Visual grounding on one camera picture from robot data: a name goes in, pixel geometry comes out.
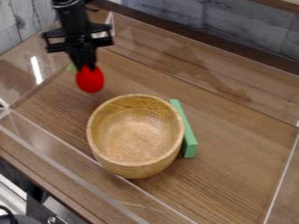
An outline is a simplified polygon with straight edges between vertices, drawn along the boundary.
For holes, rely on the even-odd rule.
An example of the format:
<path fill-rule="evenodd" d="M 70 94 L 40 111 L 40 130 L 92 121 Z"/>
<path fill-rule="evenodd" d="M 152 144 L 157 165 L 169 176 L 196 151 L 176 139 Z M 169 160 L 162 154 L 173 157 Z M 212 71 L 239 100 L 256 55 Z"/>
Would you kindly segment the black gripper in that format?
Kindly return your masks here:
<path fill-rule="evenodd" d="M 112 46 L 112 25 L 110 24 L 89 24 L 86 31 L 81 33 L 66 34 L 62 28 L 45 31 L 41 34 L 41 38 L 45 41 L 45 49 L 48 53 L 65 52 L 69 47 L 80 48 L 85 45 L 93 48 Z M 81 52 L 73 52 L 69 55 L 72 63 L 76 69 L 80 71 L 84 66 L 84 54 Z M 93 51 L 86 53 L 85 65 L 90 72 L 96 69 L 97 56 Z"/>

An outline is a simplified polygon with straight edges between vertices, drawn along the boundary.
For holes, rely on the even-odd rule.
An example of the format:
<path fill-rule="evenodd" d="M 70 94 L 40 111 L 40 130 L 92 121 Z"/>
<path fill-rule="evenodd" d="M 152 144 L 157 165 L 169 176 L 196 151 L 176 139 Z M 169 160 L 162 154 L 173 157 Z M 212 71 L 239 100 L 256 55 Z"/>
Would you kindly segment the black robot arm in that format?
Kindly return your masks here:
<path fill-rule="evenodd" d="M 41 38 L 45 41 L 48 53 L 65 52 L 80 71 L 86 67 L 96 69 L 96 50 L 112 46 L 112 25 L 97 24 L 89 20 L 86 2 L 89 0 L 52 0 L 60 27 L 45 31 Z"/>

